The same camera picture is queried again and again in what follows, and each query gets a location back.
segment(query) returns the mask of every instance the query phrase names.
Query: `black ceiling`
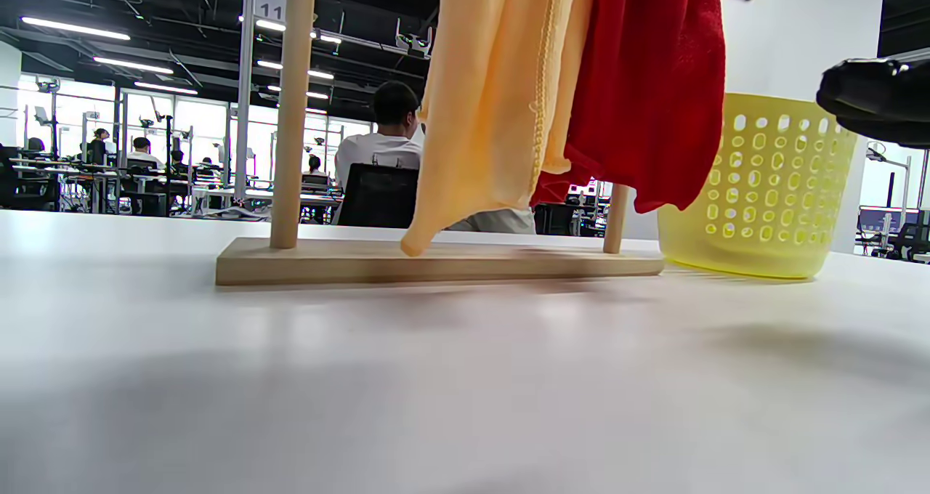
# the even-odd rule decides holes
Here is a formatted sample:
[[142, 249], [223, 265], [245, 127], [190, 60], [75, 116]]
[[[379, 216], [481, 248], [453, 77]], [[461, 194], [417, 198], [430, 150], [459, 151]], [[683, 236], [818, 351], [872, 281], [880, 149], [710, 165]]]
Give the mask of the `black ceiling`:
[[[375, 43], [395, 45], [395, 28], [426, 36], [435, 27], [439, 0], [316, 0], [316, 26]], [[23, 70], [97, 83], [131, 86], [136, 80], [172, 81], [149, 73], [97, 64], [93, 56], [147, 61], [156, 65], [177, 62], [178, 84], [190, 84], [202, 96], [235, 101], [238, 77], [239, 21], [242, 0], [0, 0], [0, 38], [24, 51]], [[46, 28], [27, 26], [24, 15], [66, 21], [96, 28], [112, 28], [132, 41], [82, 38]], [[281, 34], [260, 31], [255, 58], [279, 61]], [[930, 47], [930, 0], [886, 0], [879, 54], [897, 54]], [[316, 81], [314, 90], [329, 90], [329, 102], [311, 106], [335, 116], [369, 117], [370, 93], [383, 81], [406, 81], [422, 91], [429, 63], [365, 45], [316, 43], [313, 67], [336, 75], [335, 81]], [[256, 68], [253, 103], [273, 105], [268, 90], [276, 84], [273, 71]]]

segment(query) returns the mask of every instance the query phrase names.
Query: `gray pants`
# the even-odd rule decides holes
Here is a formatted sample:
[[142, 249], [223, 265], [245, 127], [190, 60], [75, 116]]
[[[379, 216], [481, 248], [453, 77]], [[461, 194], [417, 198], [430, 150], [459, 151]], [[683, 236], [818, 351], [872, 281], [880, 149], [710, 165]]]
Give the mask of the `gray pants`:
[[535, 235], [535, 220], [529, 209], [501, 209], [469, 216], [447, 230], [466, 232], [508, 232], [511, 235]]

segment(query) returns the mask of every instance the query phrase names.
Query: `yellow plastic basket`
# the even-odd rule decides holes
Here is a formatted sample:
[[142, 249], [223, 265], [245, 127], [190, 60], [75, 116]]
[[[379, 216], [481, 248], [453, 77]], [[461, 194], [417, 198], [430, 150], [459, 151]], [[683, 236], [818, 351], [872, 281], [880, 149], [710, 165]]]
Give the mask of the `yellow plastic basket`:
[[713, 271], [807, 278], [823, 266], [858, 136], [817, 104], [728, 94], [700, 197], [658, 213], [662, 252]]

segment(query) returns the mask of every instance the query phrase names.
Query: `white t-shirt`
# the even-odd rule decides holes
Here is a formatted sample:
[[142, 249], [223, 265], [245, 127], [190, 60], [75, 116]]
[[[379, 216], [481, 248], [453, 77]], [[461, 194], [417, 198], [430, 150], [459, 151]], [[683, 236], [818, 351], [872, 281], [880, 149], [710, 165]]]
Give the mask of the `white t-shirt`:
[[336, 151], [336, 181], [345, 189], [353, 163], [371, 166], [375, 160], [379, 166], [419, 170], [422, 155], [423, 146], [405, 137], [386, 137], [378, 133], [347, 137]]
[[165, 163], [150, 155], [149, 153], [142, 153], [139, 150], [131, 150], [131, 152], [126, 154], [126, 160], [144, 160], [146, 162], [154, 162], [159, 169], [165, 169]]

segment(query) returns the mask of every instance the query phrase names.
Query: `person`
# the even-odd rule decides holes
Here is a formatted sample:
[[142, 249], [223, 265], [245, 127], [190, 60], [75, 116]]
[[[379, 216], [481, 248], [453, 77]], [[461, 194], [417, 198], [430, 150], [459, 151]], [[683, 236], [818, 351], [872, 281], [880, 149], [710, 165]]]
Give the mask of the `person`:
[[347, 137], [336, 151], [336, 183], [342, 190], [349, 184], [353, 163], [419, 170], [423, 147], [410, 140], [419, 127], [416, 94], [401, 81], [388, 81], [375, 92], [372, 105], [378, 132]]
[[[349, 168], [353, 163], [376, 161], [382, 166], [419, 170], [426, 129], [421, 128], [416, 117], [419, 99], [413, 90], [401, 81], [388, 81], [375, 92], [373, 109], [378, 132], [347, 137], [336, 151], [336, 181], [343, 190], [349, 181]], [[413, 140], [415, 135], [418, 136], [416, 141]], [[528, 208], [501, 209], [469, 216], [449, 230], [535, 235], [535, 220]]]
[[309, 166], [309, 171], [304, 171], [305, 175], [320, 175], [325, 176], [326, 173], [320, 172], [320, 166], [323, 165], [323, 162], [320, 162], [320, 157], [316, 154], [311, 154], [310, 159], [307, 161], [307, 166]]
[[165, 163], [150, 154], [150, 151], [152, 150], [152, 142], [150, 142], [147, 137], [138, 137], [137, 139], [132, 140], [132, 149], [132, 152], [126, 154], [127, 160], [144, 160], [146, 162], [154, 162], [157, 166], [157, 169], [165, 169]]
[[178, 177], [187, 177], [187, 164], [184, 163], [183, 150], [172, 150], [171, 152], [171, 173]]
[[110, 139], [110, 133], [103, 127], [94, 131], [94, 139], [87, 144], [87, 163], [100, 166], [105, 162], [108, 139]]

